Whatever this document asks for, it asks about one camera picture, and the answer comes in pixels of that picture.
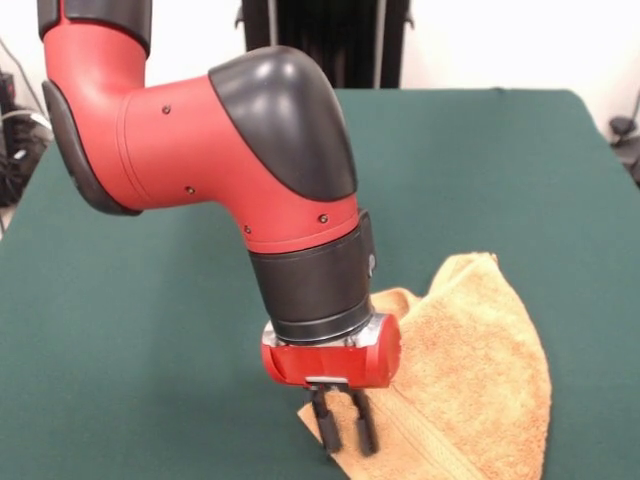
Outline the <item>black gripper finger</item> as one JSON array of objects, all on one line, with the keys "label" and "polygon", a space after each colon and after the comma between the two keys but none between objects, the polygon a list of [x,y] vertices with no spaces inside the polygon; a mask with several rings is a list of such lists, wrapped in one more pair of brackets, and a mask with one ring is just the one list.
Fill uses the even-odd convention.
[{"label": "black gripper finger", "polygon": [[327,405],[326,392],[325,385],[312,385],[309,388],[310,404],[324,449],[327,453],[337,453],[342,448],[342,441],[333,412]]},{"label": "black gripper finger", "polygon": [[379,451],[379,441],[369,398],[362,390],[350,390],[349,397],[357,410],[355,426],[360,452],[372,456]]}]

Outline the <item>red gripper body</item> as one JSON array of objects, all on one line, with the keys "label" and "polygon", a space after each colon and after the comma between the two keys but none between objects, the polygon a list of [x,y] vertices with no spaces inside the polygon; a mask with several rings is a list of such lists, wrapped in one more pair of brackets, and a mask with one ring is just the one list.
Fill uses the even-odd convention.
[{"label": "red gripper body", "polygon": [[392,314],[376,313],[356,333],[313,345],[287,344],[267,324],[261,356],[269,376],[281,384],[386,388],[400,364],[399,321]]}]

